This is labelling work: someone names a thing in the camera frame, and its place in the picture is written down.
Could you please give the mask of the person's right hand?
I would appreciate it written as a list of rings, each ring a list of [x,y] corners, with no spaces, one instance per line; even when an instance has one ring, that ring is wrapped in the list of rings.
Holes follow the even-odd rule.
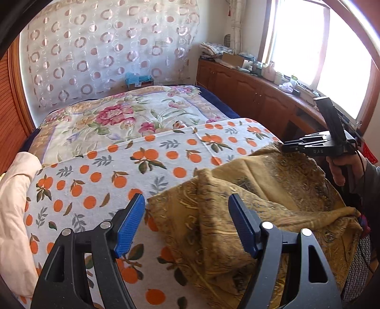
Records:
[[[334,182],[340,187],[344,186],[347,180],[345,171],[351,170],[355,183],[359,182],[366,171],[367,160],[360,152],[357,154],[344,154],[336,158],[328,156],[326,159]]]

